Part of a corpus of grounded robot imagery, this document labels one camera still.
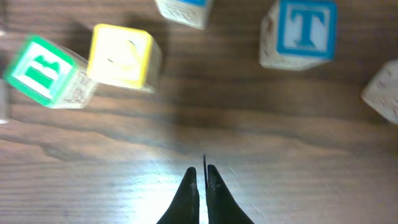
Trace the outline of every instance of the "wooden table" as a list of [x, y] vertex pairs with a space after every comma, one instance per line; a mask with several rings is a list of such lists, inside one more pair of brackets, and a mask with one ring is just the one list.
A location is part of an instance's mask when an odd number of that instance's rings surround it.
[[87, 57], [97, 23], [149, 31], [166, 58], [158, 93], [101, 85], [84, 110], [11, 90], [0, 223], [156, 223], [189, 166], [206, 223], [203, 154], [256, 223], [398, 223], [398, 128], [359, 97], [398, 57], [398, 2], [337, 0], [336, 58], [302, 73], [258, 63], [271, 4], [216, 0], [201, 31], [153, 0], [9, 1], [5, 62], [31, 32]]

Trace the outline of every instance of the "white block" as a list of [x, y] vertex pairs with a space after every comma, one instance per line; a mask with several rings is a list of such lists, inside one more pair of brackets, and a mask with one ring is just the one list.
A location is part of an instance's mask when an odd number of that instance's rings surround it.
[[261, 23], [260, 64], [305, 70], [334, 57], [336, 5], [325, 1], [277, 1]]
[[386, 63], [362, 93], [379, 114], [398, 124], [398, 60]]
[[174, 22], [197, 29], [207, 26], [214, 0], [156, 0], [160, 13]]
[[96, 89], [98, 88], [98, 82], [90, 79], [87, 75], [88, 61], [82, 56], [76, 54], [70, 49], [60, 46], [69, 56], [73, 57], [75, 62], [78, 64], [78, 74], [70, 80], [70, 85], [67, 90], [59, 99], [59, 102], [53, 106], [53, 109], [81, 109], [84, 108], [93, 97]]

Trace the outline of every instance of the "green square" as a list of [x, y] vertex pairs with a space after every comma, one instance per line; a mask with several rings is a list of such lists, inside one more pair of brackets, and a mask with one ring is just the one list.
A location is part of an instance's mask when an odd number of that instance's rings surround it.
[[77, 63], [56, 45], [30, 35], [5, 73], [19, 91], [44, 106], [53, 106], [76, 74]]

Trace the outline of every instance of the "wooden block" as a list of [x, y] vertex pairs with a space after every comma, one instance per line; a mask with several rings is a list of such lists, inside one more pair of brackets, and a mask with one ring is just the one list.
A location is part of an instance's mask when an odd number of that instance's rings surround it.
[[398, 124], [398, 60], [386, 63], [362, 93], [379, 114]]
[[8, 123], [8, 89], [4, 80], [0, 80], [0, 124]]
[[306, 70], [332, 60], [336, 17], [333, 2], [277, 1], [261, 23], [260, 64]]
[[156, 0], [160, 13], [174, 22], [197, 29], [207, 26], [214, 0]]
[[114, 86], [154, 92], [162, 52], [144, 30], [98, 24], [94, 28], [88, 76]]
[[5, 35], [6, 32], [6, 4], [4, 0], [0, 0], [0, 36]]
[[37, 35], [29, 36], [6, 70], [12, 86], [48, 108], [83, 108], [98, 84], [86, 76], [87, 61]]

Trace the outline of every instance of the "toy block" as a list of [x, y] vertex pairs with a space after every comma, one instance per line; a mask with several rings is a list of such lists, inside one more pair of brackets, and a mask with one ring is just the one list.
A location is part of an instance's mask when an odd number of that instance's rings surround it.
[[162, 16], [196, 29], [207, 26], [214, 0], [156, 0]]
[[89, 61], [88, 76], [97, 82], [154, 92], [162, 51], [144, 30], [98, 24]]
[[379, 114], [398, 124], [398, 60], [386, 63], [362, 93]]
[[0, 80], [0, 124], [8, 123], [8, 89], [4, 80]]
[[27, 38], [6, 70], [6, 81], [48, 108], [83, 108], [98, 84], [86, 75], [87, 61], [37, 35]]
[[332, 60], [336, 17], [333, 2], [277, 1], [261, 23], [260, 64], [300, 71]]

